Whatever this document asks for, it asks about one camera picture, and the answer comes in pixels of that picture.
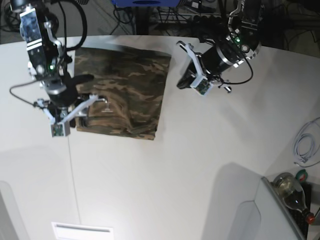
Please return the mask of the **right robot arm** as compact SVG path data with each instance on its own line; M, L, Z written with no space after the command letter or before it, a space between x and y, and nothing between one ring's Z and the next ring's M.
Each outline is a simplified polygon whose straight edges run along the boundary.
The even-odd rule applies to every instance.
M35 82L40 82L47 95L48 101L33 103L43 111L53 115L56 122L69 117L69 108L75 103L89 106L89 97L82 97L77 91L77 85L94 79L91 74L70 76L68 64L72 58L68 52L79 49L87 38L88 23L85 12L77 0L69 1L79 12L82 23L80 41L72 47L66 41L56 37L59 20L49 11L46 0L12 0L10 9L20 18L19 31L26 42L29 57L28 69Z

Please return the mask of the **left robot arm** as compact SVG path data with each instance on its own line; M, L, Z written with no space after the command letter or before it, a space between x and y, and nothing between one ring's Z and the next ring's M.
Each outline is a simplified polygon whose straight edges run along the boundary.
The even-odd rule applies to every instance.
M258 23L262 3L259 0L238 0L234 10L227 12L226 3L218 1L219 16L195 16L191 32L201 44L210 48L204 52L194 51L193 45L178 41L177 45L190 58L190 63L177 83L177 88L193 89L205 96L212 88L232 92L232 86L243 85L253 79L254 71L250 60L255 58L261 48L258 36ZM248 79L231 82L222 75L230 68L247 64L250 71Z

